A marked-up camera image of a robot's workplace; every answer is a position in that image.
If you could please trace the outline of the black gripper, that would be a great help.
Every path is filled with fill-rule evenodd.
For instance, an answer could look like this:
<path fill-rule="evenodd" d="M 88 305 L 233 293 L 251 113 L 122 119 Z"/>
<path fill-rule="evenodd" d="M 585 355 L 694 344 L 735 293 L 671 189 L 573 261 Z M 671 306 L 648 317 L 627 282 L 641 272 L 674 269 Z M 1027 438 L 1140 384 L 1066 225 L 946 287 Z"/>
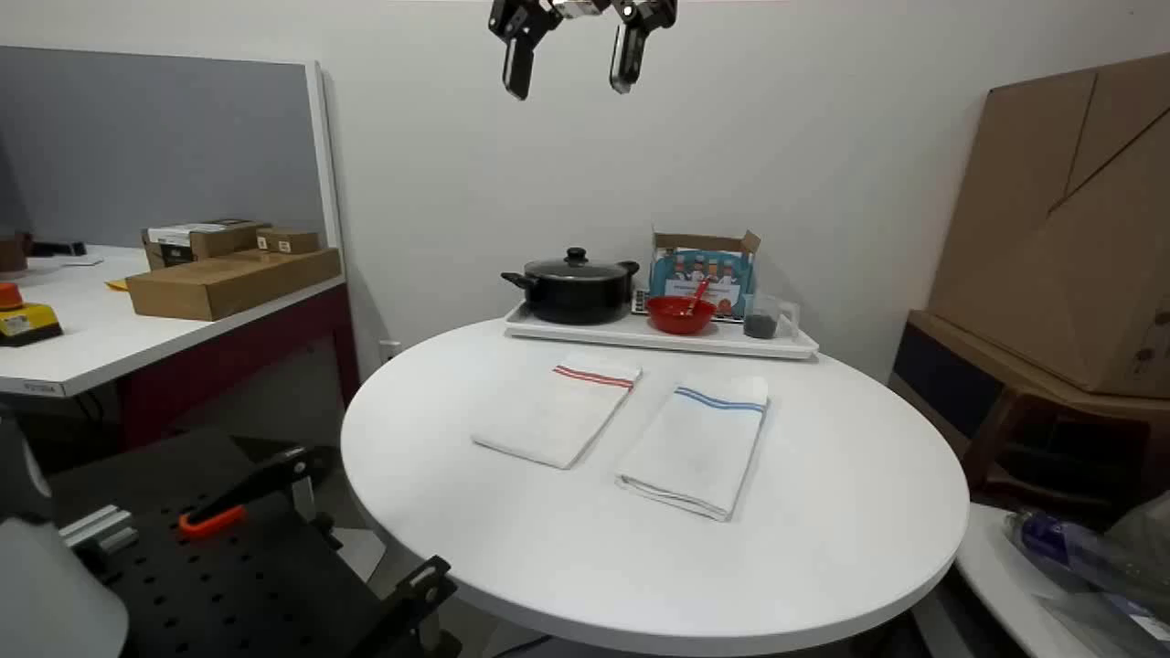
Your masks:
<path fill-rule="evenodd" d="M 517 100 L 529 96 L 540 32 L 602 13 L 627 21 L 611 44 L 611 88 L 627 96 L 641 81 L 645 32 L 671 31 L 677 21 L 677 0 L 492 0 L 488 31 L 505 41 L 505 93 Z"/>

